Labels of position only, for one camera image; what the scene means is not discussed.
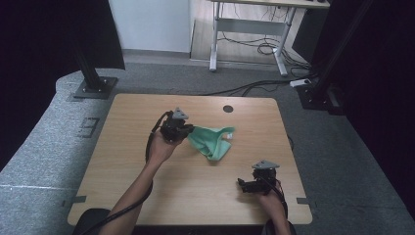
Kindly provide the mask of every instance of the table surface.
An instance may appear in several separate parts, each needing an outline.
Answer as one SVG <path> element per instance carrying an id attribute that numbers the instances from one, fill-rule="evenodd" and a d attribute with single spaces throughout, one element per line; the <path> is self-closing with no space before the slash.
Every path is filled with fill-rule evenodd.
<path id="1" fill-rule="evenodd" d="M 232 106 L 225 113 L 224 106 Z M 252 165 L 268 160 L 280 167 L 289 220 L 308 224 L 312 215 L 275 100 L 270 98 L 119 94 L 115 97 L 77 197 L 69 213 L 75 225 L 90 208 L 111 209 L 145 164 L 150 130 L 160 116 L 180 107 L 187 123 L 234 126 L 232 147 L 219 162 L 210 162 L 188 140 L 178 146 L 154 179 L 137 224 L 248 225 L 267 220 L 255 197 L 242 193 L 237 178 L 253 181 Z"/>
<path id="2" fill-rule="evenodd" d="M 211 2 L 222 3 L 238 3 L 238 4 L 252 4 L 252 5 L 267 5 L 267 6 L 281 6 L 281 7 L 297 7 L 297 8 L 314 8 L 314 9 L 328 9 L 330 3 L 325 0 L 323 3 L 317 0 L 210 0 Z"/>

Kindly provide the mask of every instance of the desk leg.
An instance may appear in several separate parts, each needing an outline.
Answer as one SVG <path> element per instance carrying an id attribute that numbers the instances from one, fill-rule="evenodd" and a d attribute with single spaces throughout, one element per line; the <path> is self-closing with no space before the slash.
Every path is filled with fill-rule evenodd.
<path id="1" fill-rule="evenodd" d="M 220 3 L 216 2 L 216 10 L 214 12 L 213 19 L 213 42 L 210 47 L 210 71 L 216 71 L 216 60 L 217 60 L 217 25 L 219 24 L 219 9 Z"/>
<path id="2" fill-rule="evenodd" d="M 288 12 L 288 17 L 286 20 L 286 25 L 284 27 L 283 34 L 281 35 L 280 44 L 278 45 L 276 49 L 274 49 L 274 57 L 275 57 L 275 60 L 277 61 L 278 68 L 280 69 L 281 76 L 288 76 L 287 70 L 284 65 L 284 59 L 282 58 L 281 52 L 287 40 L 288 32 L 290 31 L 290 27 L 293 22 L 293 17 L 294 17 L 294 14 L 296 13 L 296 9 L 297 8 L 295 7 L 290 8 L 290 11 Z"/>

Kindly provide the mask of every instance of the human arm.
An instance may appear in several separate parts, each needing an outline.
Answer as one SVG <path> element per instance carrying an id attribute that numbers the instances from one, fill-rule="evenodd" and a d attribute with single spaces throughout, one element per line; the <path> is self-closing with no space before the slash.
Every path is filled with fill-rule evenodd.
<path id="1" fill-rule="evenodd" d="M 276 188 L 281 191 L 279 181 L 276 182 Z M 267 195 L 255 193 L 259 203 L 265 212 L 269 215 L 274 224 L 275 235 L 290 235 L 290 224 L 286 218 L 284 207 L 278 195 L 271 190 Z"/>
<path id="2" fill-rule="evenodd" d="M 118 202 L 111 210 L 110 215 L 119 212 L 140 200 L 152 184 L 157 171 L 168 158 L 174 149 L 181 143 L 166 143 L 159 131 L 156 131 L 150 147 L 149 160 L 144 165 L 141 173 L 137 176 L 131 186 L 125 191 Z M 111 221 L 102 227 L 100 235 L 105 234 L 130 234 L 134 229 L 142 205 Z"/>

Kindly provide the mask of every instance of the green cloth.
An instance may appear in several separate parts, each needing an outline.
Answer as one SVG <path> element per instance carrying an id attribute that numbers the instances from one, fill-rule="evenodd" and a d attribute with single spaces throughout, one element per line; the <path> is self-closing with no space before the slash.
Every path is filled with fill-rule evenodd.
<path id="1" fill-rule="evenodd" d="M 187 138 L 190 144 L 201 151 L 211 161 L 219 161 L 231 147 L 231 144 L 222 139 L 224 133 L 233 133 L 234 127 L 207 128 L 195 126 Z"/>

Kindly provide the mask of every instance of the gray carpet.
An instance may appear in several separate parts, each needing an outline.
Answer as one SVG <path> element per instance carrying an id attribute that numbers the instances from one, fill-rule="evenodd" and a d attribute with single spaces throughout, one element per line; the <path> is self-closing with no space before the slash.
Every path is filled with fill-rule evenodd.
<path id="1" fill-rule="evenodd" d="M 70 234 L 67 217 L 117 93 L 197 95 L 280 79 L 272 70 L 126 64 L 98 70 L 119 81 L 109 100 L 76 100 L 82 76 L 57 82 L 57 94 L 0 173 L 0 234 Z M 415 223 L 346 117 L 304 110 L 288 85 L 254 89 L 277 100 L 313 221 L 298 234 L 415 234 Z M 98 121 L 96 128 L 88 123 Z"/>

